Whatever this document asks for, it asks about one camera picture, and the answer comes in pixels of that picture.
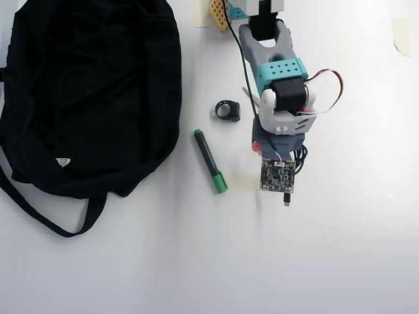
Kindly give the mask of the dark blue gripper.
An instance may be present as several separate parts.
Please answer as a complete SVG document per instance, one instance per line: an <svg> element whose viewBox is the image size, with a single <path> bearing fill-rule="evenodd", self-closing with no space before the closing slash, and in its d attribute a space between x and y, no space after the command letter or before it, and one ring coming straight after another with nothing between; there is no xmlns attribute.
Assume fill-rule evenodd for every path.
<svg viewBox="0 0 419 314"><path fill-rule="evenodd" d="M279 153L282 160L291 160L291 153L299 150L304 143L304 134L297 135L274 135L262 129L260 125L254 120L252 129L251 148L263 158L279 160L270 145L270 142Z"/></svg>

